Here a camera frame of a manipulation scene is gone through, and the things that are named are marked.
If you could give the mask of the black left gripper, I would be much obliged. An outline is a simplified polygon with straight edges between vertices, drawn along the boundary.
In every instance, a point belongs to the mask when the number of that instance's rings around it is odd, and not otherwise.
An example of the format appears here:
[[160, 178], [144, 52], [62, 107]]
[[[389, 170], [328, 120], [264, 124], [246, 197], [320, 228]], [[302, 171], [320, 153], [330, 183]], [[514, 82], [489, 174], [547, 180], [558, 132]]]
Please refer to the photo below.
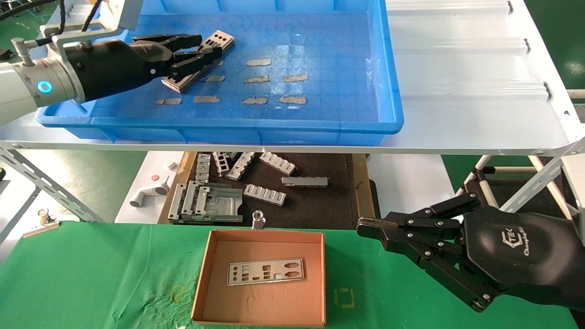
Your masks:
[[168, 75], [170, 67], [171, 78], [181, 80], [213, 64], [223, 54], [221, 47], [173, 54], [200, 46], [201, 35], [134, 36], [133, 42], [136, 43], [112, 39], [93, 43], [91, 48], [75, 46], [65, 50], [85, 101], [142, 87]]

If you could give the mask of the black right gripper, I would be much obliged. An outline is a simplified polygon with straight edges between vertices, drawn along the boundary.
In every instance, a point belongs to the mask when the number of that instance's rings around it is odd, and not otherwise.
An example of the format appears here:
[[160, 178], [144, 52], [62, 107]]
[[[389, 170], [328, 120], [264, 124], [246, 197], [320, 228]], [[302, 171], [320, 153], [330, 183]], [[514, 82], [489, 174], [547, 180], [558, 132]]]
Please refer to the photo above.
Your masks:
[[[461, 246], [431, 237], [453, 239], [463, 225], [468, 258], [495, 284], [469, 267]], [[356, 231], [407, 257], [475, 312], [502, 294], [584, 310], [585, 248], [568, 219], [480, 208], [468, 193], [411, 214], [359, 218]]]

